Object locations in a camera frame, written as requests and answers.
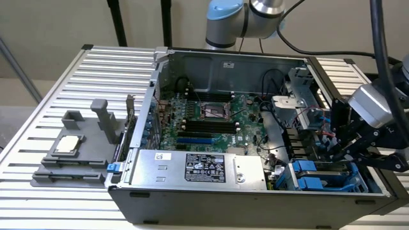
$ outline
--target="white wall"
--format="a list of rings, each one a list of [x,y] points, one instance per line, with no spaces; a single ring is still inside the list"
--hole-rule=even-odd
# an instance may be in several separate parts
[[[297,0],[286,0],[286,8]],[[120,0],[129,46],[162,45],[160,0]],[[209,0],[173,0],[173,46],[204,45]],[[386,40],[390,56],[408,49],[408,0],[385,0]],[[305,50],[372,52],[369,1],[308,0],[286,19],[284,34]],[[105,0],[0,0],[0,35],[31,78],[56,80],[82,44],[116,46]],[[296,54],[278,38],[264,40],[268,53]],[[256,39],[245,39],[242,51],[260,52]],[[364,71],[374,61],[353,57]],[[0,77],[12,77],[0,59]]]

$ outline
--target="white label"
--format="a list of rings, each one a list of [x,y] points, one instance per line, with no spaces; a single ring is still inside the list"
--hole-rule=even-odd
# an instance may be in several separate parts
[[[232,69],[232,68],[234,68],[234,63],[232,63],[232,62],[224,62],[224,63],[222,63],[222,67],[224,67],[224,68]]]
[[[154,154],[154,160],[169,161],[172,159],[172,153],[169,152],[157,152]]]

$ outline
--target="black pole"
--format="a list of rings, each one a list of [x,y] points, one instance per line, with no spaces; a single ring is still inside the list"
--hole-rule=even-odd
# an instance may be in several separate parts
[[[161,30],[164,34],[164,46],[172,47],[172,0],[160,0],[161,8]]]
[[[128,46],[124,24],[122,24],[120,2],[118,0],[106,0],[106,2],[108,2],[109,9],[110,9],[117,44],[118,46]]]

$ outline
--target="slotted metal surface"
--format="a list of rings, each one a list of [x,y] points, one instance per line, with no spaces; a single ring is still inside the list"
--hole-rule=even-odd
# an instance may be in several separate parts
[[[40,188],[32,187],[29,180],[57,137],[61,116],[68,109],[80,110],[84,117],[96,117],[89,110],[90,101],[105,98],[108,110],[117,118],[125,118],[125,97],[132,94],[138,113],[153,71],[153,52],[153,49],[94,46],[77,55],[0,155],[0,229],[146,228],[125,221],[105,189]],[[341,94],[348,95],[353,87],[362,84],[361,76],[352,75],[354,71],[348,70],[342,60],[320,59],[320,62]],[[398,178],[409,190],[409,172],[400,173]],[[408,217],[409,206],[385,216],[362,217],[342,229],[404,230],[409,228]],[[192,227],[162,226],[160,229],[188,230]]]

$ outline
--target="sticker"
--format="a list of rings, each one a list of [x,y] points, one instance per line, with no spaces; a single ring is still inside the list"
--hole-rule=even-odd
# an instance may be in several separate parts
[[[172,153],[169,152],[157,152],[154,154],[154,160],[169,161],[172,159]]]
[[[224,155],[186,154],[185,180],[225,183]]]
[[[232,63],[232,62],[224,62],[224,63],[222,63],[222,67],[224,67],[224,68],[232,69],[232,68],[234,68],[234,63]]]

